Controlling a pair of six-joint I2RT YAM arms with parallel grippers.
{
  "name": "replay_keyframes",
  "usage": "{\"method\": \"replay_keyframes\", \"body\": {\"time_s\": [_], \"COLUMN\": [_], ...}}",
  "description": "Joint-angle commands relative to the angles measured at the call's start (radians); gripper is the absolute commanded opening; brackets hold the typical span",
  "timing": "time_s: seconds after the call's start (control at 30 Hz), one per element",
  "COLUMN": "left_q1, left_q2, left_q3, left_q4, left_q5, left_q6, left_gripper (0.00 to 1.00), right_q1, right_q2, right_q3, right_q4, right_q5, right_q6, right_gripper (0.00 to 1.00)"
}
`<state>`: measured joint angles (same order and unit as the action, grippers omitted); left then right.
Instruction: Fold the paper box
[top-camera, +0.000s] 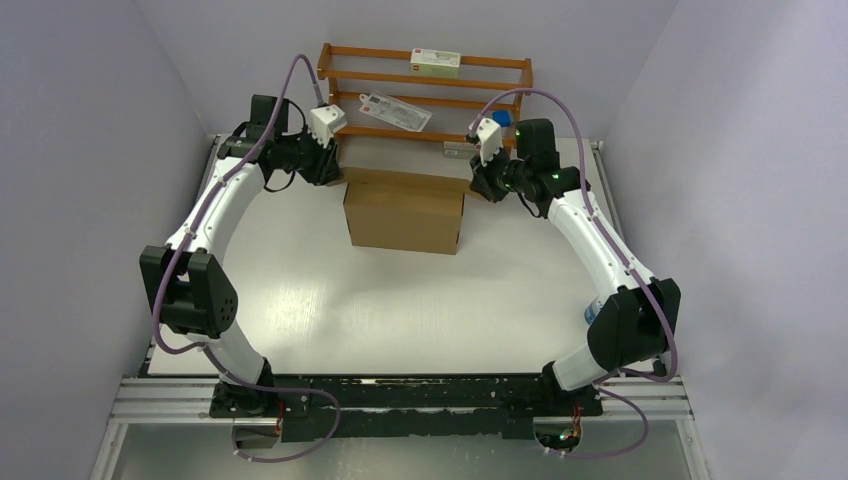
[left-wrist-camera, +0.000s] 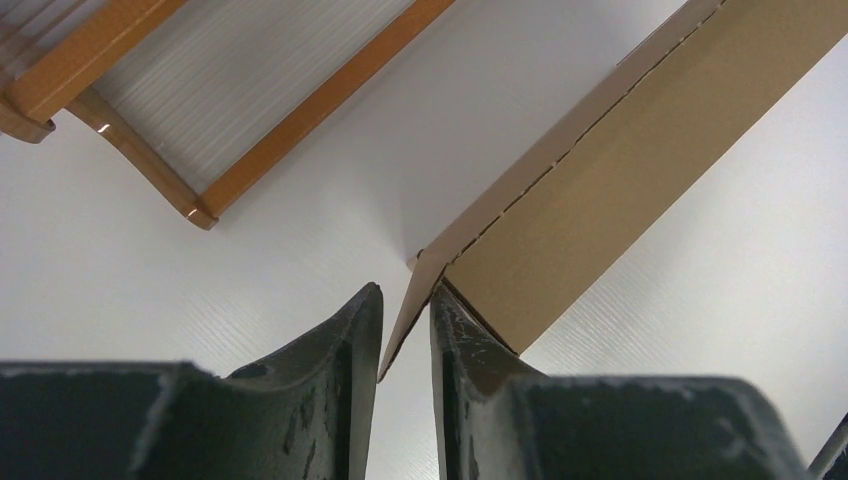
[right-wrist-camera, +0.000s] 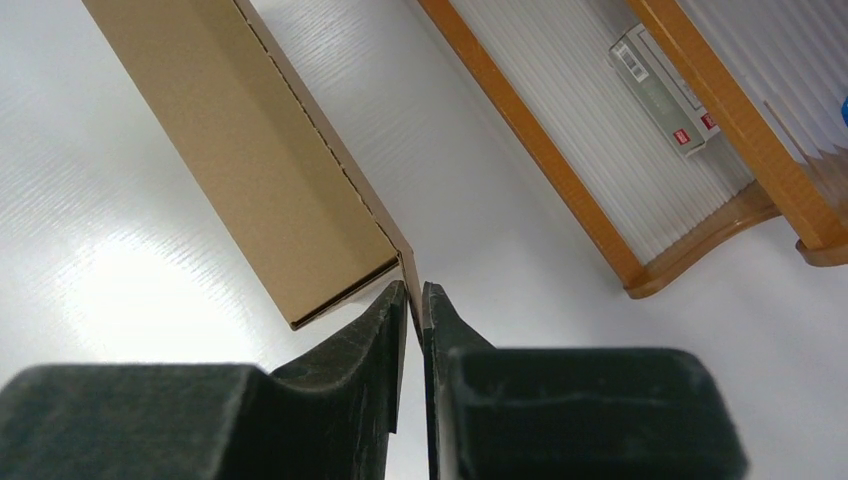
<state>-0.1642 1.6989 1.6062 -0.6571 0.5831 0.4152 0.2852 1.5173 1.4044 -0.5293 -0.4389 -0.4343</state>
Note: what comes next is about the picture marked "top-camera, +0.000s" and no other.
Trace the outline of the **brown cardboard box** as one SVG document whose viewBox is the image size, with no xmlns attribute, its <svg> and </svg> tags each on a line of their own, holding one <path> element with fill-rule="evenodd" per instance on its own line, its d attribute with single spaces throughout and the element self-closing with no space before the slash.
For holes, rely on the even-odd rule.
<svg viewBox="0 0 848 480">
<path fill-rule="evenodd" d="M 463 178 L 346 167 L 343 208 L 357 247 L 454 255 L 465 199 Z"/>
</svg>

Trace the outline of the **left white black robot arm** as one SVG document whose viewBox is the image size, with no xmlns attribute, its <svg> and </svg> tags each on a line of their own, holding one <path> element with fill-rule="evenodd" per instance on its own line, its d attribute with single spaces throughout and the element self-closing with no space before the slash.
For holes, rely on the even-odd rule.
<svg viewBox="0 0 848 480">
<path fill-rule="evenodd" d="M 211 178 L 182 226 L 140 256 L 159 349 L 171 355 L 201 351 L 218 370 L 224 392 L 254 416 L 273 409 L 277 388 L 269 362 L 237 323 L 238 295 L 223 258 L 247 208 L 276 172 L 316 186 L 342 176 L 335 135 L 347 124 L 343 110 L 325 102 L 298 108 L 302 126 L 291 131 L 293 105 L 254 95 L 249 120 L 220 145 Z"/>
</svg>

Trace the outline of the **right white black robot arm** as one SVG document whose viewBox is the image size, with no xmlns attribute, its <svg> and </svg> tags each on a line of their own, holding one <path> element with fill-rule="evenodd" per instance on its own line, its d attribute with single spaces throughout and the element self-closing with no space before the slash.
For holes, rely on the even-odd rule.
<svg viewBox="0 0 848 480">
<path fill-rule="evenodd" d="M 584 311 L 584 340 L 543 370 L 551 380 L 539 389 L 542 406 L 565 413 L 576 403 L 577 389 L 672 351 L 679 287 L 672 279 L 657 278 L 628 249 L 582 168 L 562 166 L 552 122 L 518 122 L 515 158 L 492 119 L 472 124 L 466 139 L 477 149 L 470 161 L 471 190 L 492 203 L 510 193 L 533 203 L 534 213 L 567 240 L 596 290 Z"/>
</svg>

